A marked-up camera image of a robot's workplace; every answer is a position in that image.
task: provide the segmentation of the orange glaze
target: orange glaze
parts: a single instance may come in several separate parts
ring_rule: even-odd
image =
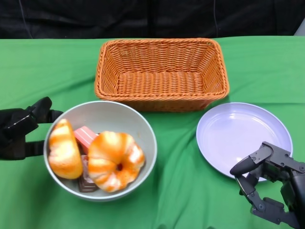
[[[88,158],[89,176],[106,192],[121,190],[133,182],[145,162],[144,153],[132,136],[110,131],[92,141]]]
[[[49,138],[48,161],[52,171],[59,177],[76,179],[82,174],[81,154],[71,124],[61,119]]]

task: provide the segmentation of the gray bowl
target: gray bowl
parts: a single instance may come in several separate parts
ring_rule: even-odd
[[[108,130],[125,132],[133,136],[146,157],[146,162],[137,179],[130,183],[127,188],[114,193],[107,193],[102,190],[81,193],[78,189],[77,180],[68,180],[56,176],[48,162],[49,136],[56,123],[62,118],[68,119],[74,130],[85,125],[95,133]],[[157,141],[149,123],[134,109],[116,102],[94,101],[71,108],[52,124],[44,142],[43,154],[49,173],[62,188],[82,199],[97,202],[111,201],[132,192],[148,177],[157,158]]]

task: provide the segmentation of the donut hole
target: donut hole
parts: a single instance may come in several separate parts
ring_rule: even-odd
[[[116,170],[122,171],[122,169],[123,169],[123,165],[121,163],[116,166]]]

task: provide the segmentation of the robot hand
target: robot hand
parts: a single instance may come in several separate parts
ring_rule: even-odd
[[[43,153],[43,142],[25,142],[25,135],[39,123],[52,123],[62,112],[50,110],[52,101],[44,97],[26,109],[0,110],[0,158],[22,160]]]
[[[290,152],[263,142],[251,155],[238,162],[230,171],[240,195],[246,197],[251,213],[275,224],[284,222],[295,229],[305,229],[305,163],[294,161]],[[255,189],[259,177],[271,182],[281,181],[284,204],[270,198],[261,199]]]

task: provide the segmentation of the pink cake slice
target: pink cake slice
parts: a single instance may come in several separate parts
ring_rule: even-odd
[[[88,154],[88,148],[97,135],[88,127],[83,126],[74,131],[74,136],[81,144],[84,153]]]

